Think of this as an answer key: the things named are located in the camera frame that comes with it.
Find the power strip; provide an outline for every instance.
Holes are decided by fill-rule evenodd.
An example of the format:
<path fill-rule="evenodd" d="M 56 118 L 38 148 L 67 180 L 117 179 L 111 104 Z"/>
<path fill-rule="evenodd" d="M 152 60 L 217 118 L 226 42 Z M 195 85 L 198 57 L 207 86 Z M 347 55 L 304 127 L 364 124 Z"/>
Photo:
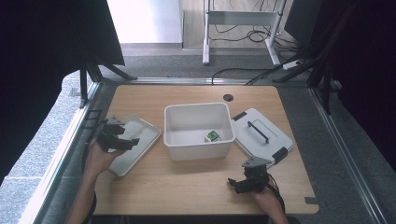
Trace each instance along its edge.
<path fill-rule="evenodd" d="M 294 62 L 291 63 L 285 63 L 283 64 L 283 69 L 285 69 L 286 71 L 290 70 L 291 68 L 294 68 L 300 64 L 303 64 L 302 62 L 300 62 L 299 60 L 296 60 Z"/>

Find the small green object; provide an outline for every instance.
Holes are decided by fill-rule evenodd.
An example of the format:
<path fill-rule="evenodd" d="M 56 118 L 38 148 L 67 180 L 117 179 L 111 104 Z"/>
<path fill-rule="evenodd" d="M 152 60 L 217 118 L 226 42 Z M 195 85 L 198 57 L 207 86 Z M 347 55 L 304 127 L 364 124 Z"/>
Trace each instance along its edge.
<path fill-rule="evenodd" d="M 207 138 L 208 138 L 211 142 L 216 142 L 216 141 L 221 140 L 220 137 L 219 137 L 219 135 L 218 135 L 215 131 L 210 132 L 210 133 L 207 135 Z"/>

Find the metal rail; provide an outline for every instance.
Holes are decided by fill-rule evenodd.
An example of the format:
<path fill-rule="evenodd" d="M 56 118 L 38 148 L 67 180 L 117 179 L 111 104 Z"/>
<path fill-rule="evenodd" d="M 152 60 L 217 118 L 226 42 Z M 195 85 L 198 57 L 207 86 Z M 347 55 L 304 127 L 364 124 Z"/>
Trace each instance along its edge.
<path fill-rule="evenodd" d="M 359 195 L 361 196 L 361 200 L 364 206 L 366 207 L 367 212 L 369 213 L 373 223 L 378 223 L 378 224 L 388 223 L 384 215 L 382 214 L 381 208 L 378 206 L 378 202 L 374 194 L 372 193 L 366 180 L 364 179 L 364 176 L 362 175 L 360 168 L 353 160 L 352 155 L 349 153 L 349 149 L 347 147 L 346 142 L 344 141 L 336 125 L 332 121 L 332 116 L 328 115 L 325 109 L 321 106 L 321 101 L 318 91 L 311 88 L 309 88 L 309 91 L 311 92 L 314 98 L 315 105 L 317 106 L 319 114 L 323 118 L 323 121 L 330 133 L 330 136 L 332 137 L 332 140 L 335 143 L 335 146 L 341 156 L 341 159 L 344 162 L 344 165 L 346 166 L 350 178 L 355 184 L 355 187 Z"/>
<path fill-rule="evenodd" d="M 92 98 L 95 96 L 96 92 L 100 87 L 100 83 L 92 83 L 90 87 L 90 92 L 88 94 L 88 99 L 91 99 L 83 108 L 78 109 L 75 116 L 73 117 L 69 127 L 64 134 L 64 137 L 55 151 L 55 154 L 49 164 L 49 167 L 41 178 L 35 193 L 27 204 L 24 212 L 21 215 L 19 223 L 35 223 L 41 208 L 43 207 L 47 197 L 49 196 L 50 189 L 54 183 L 57 175 L 61 171 L 61 167 L 64 163 L 64 159 L 69 151 L 73 140 L 76 137 L 78 128 L 80 127 L 82 121 L 85 118 L 91 104 Z"/>

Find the black cable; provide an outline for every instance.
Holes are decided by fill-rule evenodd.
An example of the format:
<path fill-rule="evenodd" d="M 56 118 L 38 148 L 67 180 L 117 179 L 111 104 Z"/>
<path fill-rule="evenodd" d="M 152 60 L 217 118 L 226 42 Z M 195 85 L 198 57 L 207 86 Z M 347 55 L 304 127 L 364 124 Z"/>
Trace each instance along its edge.
<path fill-rule="evenodd" d="M 283 49 L 283 50 L 288 50 L 288 51 L 297 51 L 297 48 L 294 47 L 288 47 L 288 46 L 284 46 L 279 44 L 278 42 L 275 42 L 275 46 L 278 47 L 279 49 Z"/>
<path fill-rule="evenodd" d="M 227 32 L 229 32 L 229 31 L 235 29 L 237 26 L 238 26 L 238 25 L 235 25 L 235 26 L 233 26 L 232 28 L 230 28 L 230 29 L 228 29 L 228 30 L 220 31 L 220 30 L 218 29 L 218 26 L 215 24 L 216 31 L 217 31 L 219 34 L 227 33 Z"/>
<path fill-rule="evenodd" d="M 268 8 L 268 0 L 267 0 L 267 5 L 265 5 L 265 9 L 262 10 L 262 7 L 264 6 L 264 2 L 265 2 L 265 0 L 262 0 L 262 5 L 260 6 L 260 11 L 265 11 Z"/>
<path fill-rule="evenodd" d="M 233 4 L 231 3 L 231 0 L 230 0 L 230 2 L 229 2 L 229 3 L 230 3 L 230 6 L 231 6 L 231 8 L 233 9 Z"/>
<path fill-rule="evenodd" d="M 246 38 L 248 38 L 248 37 L 245 36 L 245 37 L 242 37 L 242 38 L 240 38 L 240 39 L 224 39 L 224 38 L 212 38 L 212 37 L 209 37 L 209 39 L 210 39 L 210 40 L 213 40 L 213 41 L 222 40 L 222 41 L 230 41 L 230 42 L 237 42 L 237 41 L 244 40 L 244 39 L 246 39 Z"/>
<path fill-rule="evenodd" d="M 289 58 L 286 58 L 285 56 L 282 55 L 282 52 L 291 52 L 291 51 L 292 51 L 292 50 L 289 50 L 289 49 L 279 49 L 279 50 L 277 51 L 277 54 L 278 54 L 279 57 L 282 58 L 283 60 L 288 60 L 288 59 L 290 59 L 291 57 L 294 57 L 294 55 L 293 55 L 293 56 L 290 56 Z"/>
<path fill-rule="evenodd" d="M 292 41 L 289 41 L 289 40 L 286 40 L 286 39 L 283 39 L 283 38 L 280 38 L 280 37 L 276 37 L 276 39 L 280 39 L 282 41 L 285 41 L 285 42 L 288 42 L 288 43 L 291 43 L 291 44 L 294 44 L 294 45 L 298 45 L 298 43 L 295 43 L 295 42 L 292 42 Z"/>
<path fill-rule="evenodd" d="M 257 76 L 255 76 L 254 78 L 252 78 L 249 82 L 247 82 L 245 84 L 245 86 L 252 86 L 257 80 L 259 79 L 264 79 L 267 78 L 272 72 L 274 72 L 275 70 L 277 70 L 279 67 L 273 68 L 271 70 L 265 71 Z"/>
<path fill-rule="evenodd" d="M 262 70 L 270 70 L 270 69 L 266 69 L 266 68 L 226 68 L 226 69 L 222 69 L 222 70 L 218 71 L 217 73 L 215 73 L 215 74 L 212 76 L 212 85 L 215 84 L 215 83 L 214 83 L 214 79 L 215 79 L 215 76 L 216 76 L 216 75 L 221 74 L 221 73 L 226 72 L 226 71 L 231 71 L 231 70 L 240 70 L 240 71 L 262 71 Z"/>
<path fill-rule="evenodd" d="M 275 196 L 277 197 L 277 199 L 279 200 L 279 203 L 280 203 L 280 206 L 282 207 L 282 210 L 283 210 L 283 213 L 285 213 L 286 214 L 286 207 L 285 207 L 285 201 L 283 200 L 283 198 L 282 198 L 282 195 L 280 195 L 280 191 L 279 191 L 279 187 L 277 186 L 277 183 L 276 183 L 276 181 L 275 181 L 275 179 L 270 175 L 270 174 L 268 174 L 270 177 L 271 177 L 271 179 L 274 181 L 274 184 L 275 184 L 275 187 L 273 187 L 271 184 L 267 184 L 267 188 L 268 189 L 270 189 L 274 194 L 275 194 Z"/>
<path fill-rule="evenodd" d="M 275 4 L 274 4 L 274 8 L 273 8 L 273 12 L 275 12 L 276 3 L 277 3 L 277 0 L 275 0 Z"/>
<path fill-rule="evenodd" d="M 251 38 L 253 35 L 258 35 L 258 36 L 261 37 L 261 39 L 260 40 L 254 40 L 253 38 Z M 256 30 L 255 26 L 253 26 L 253 30 L 247 32 L 247 36 L 248 36 L 249 40 L 252 41 L 252 42 L 255 42 L 255 43 L 260 43 L 260 42 L 264 41 L 266 38 L 268 38 L 268 35 L 269 35 L 269 33 L 266 33 L 264 31 L 260 31 L 260 30 Z"/>

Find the hand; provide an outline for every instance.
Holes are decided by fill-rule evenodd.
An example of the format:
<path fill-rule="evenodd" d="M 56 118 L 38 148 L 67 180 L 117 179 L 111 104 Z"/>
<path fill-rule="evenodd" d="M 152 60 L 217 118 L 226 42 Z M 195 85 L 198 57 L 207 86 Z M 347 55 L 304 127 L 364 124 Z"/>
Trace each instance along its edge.
<path fill-rule="evenodd" d="M 92 139 L 89 145 L 89 152 L 85 161 L 84 175 L 96 178 L 108 169 L 118 156 L 122 155 L 125 150 L 115 150 L 113 152 L 106 152 L 102 149 L 96 139 Z"/>
<path fill-rule="evenodd" d="M 278 189 L 270 178 L 270 185 Z M 287 224 L 289 223 L 285 214 L 283 213 L 282 206 L 275 194 L 268 188 L 263 189 L 261 192 L 253 191 L 249 193 L 260 209 L 268 215 L 274 224 Z"/>

